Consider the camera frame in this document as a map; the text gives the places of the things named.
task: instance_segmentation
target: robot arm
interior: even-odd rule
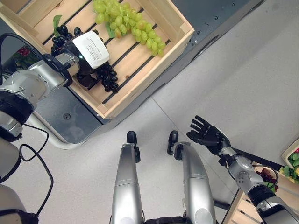
[[[31,46],[15,34],[0,36],[0,45],[7,36],[18,38]],[[19,167],[21,154],[11,142],[21,137],[22,125],[36,109],[37,102],[55,89],[69,86],[72,83],[71,77],[80,69],[79,59],[71,52],[56,57],[47,54],[42,56],[34,47],[31,48],[42,60],[27,70],[16,71],[4,82],[0,63],[0,183],[7,180]],[[26,212],[18,195],[11,188],[0,184],[0,195],[0,223],[38,223],[37,217],[46,199],[37,214],[33,214]]]
[[[299,224],[298,216],[277,197],[254,171],[250,160],[238,155],[228,138],[216,127],[201,117],[192,120],[187,136],[196,143],[206,146],[211,153],[220,157],[219,163],[228,169],[239,188],[250,198],[265,224]]]

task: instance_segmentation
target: gray floor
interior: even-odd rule
[[[233,146],[282,163],[280,155],[298,137],[298,1],[267,0],[203,55],[149,98],[115,129],[74,150],[48,144],[41,153],[55,185],[41,223],[108,223],[120,147],[135,130],[137,164],[146,218],[176,216],[182,205],[182,164],[166,154],[169,132],[187,140],[191,119],[209,120]],[[17,142],[38,148],[43,136],[24,128]],[[214,198],[231,202],[237,190],[204,147],[194,145],[206,167]],[[38,160],[22,163],[5,182],[29,212],[36,212],[49,180]],[[222,220],[225,211],[217,210]]]

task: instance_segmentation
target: red flower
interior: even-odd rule
[[[30,54],[30,50],[28,50],[26,47],[20,48],[17,52],[23,57],[26,57]]]

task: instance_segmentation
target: wooden box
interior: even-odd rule
[[[83,32],[96,29],[110,53],[110,64],[117,71],[118,93],[107,93],[101,83],[91,90],[81,86],[75,77],[71,88],[102,118],[113,118],[122,112],[184,51],[194,29],[170,0],[124,0],[143,17],[155,24],[164,42],[165,55],[153,57],[145,45],[132,34],[109,39],[104,24],[95,24],[92,0],[32,0],[18,14],[0,3],[0,16],[12,30],[31,42],[39,51],[50,52],[53,17],[61,14],[60,24],[69,31],[80,27]]]

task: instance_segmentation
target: green leaf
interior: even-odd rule
[[[292,157],[293,160],[297,160],[299,159],[299,153],[293,153],[293,157]]]
[[[297,178],[297,176],[299,176],[299,175],[297,174],[297,172],[296,172],[296,171],[294,171],[294,174],[293,174],[293,179],[296,179],[296,178]]]
[[[55,37],[58,37],[58,36],[59,36],[59,33],[58,33],[58,31],[56,30],[56,27],[59,26],[59,21],[60,21],[61,16],[62,16],[62,15],[56,15],[56,16],[54,16],[54,18],[53,18],[53,27],[54,27],[54,35],[55,35]]]
[[[272,187],[274,184],[273,183],[269,183],[269,182],[265,182],[265,184],[268,186],[268,188]],[[270,188],[270,190],[275,193],[275,188]]]
[[[107,32],[109,34],[109,38],[115,38],[116,36],[115,36],[114,30],[112,30],[110,28],[110,23],[109,22],[105,23],[105,27],[106,27],[106,30],[107,30]]]
[[[285,168],[284,168],[284,175],[285,175],[286,177],[290,176],[290,175],[289,175],[289,167],[288,167],[288,166],[285,166]]]
[[[296,160],[292,165],[293,165],[293,167],[298,166],[299,165],[299,160]]]

